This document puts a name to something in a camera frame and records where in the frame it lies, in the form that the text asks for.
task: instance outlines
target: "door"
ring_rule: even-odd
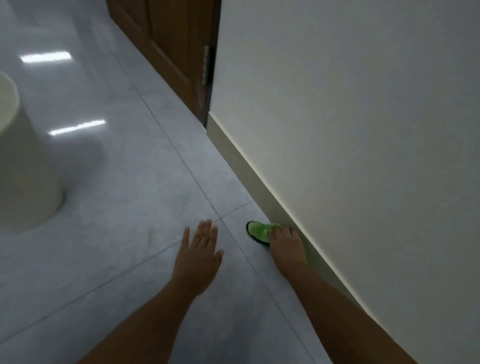
[[[111,18],[206,123],[220,0],[107,0]]]

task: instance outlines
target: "white cylindrical container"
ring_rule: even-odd
[[[22,108],[17,87],[0,72],[0,232],[40,225],[62,201],[60,181]]]

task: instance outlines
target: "metal hinge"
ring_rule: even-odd
[[[202,70],[202,85],[205,86],[208,82],[208,69],[210,63],[210,47],[204,46],[204,65]]]

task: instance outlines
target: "green cleaning cloth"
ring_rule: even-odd
[[[268,242],[268,232],[276,227],[282,227],[280,224],[262,224],[258,221],[247,222],[247,233],[253,240],[260,244],[270,245]]]

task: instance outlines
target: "floor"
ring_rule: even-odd
[[[171,363],[329,363],[268,250],[266,221],[102,0],[0,0],[0,70],[68,191],[44,225],[0,236],[3,363],[75,363],[168,281],[184,226],[211,218],[225,250]],[[71,59],[20,56],[65,51]],[[105,124],[48,135],[92,120]]]

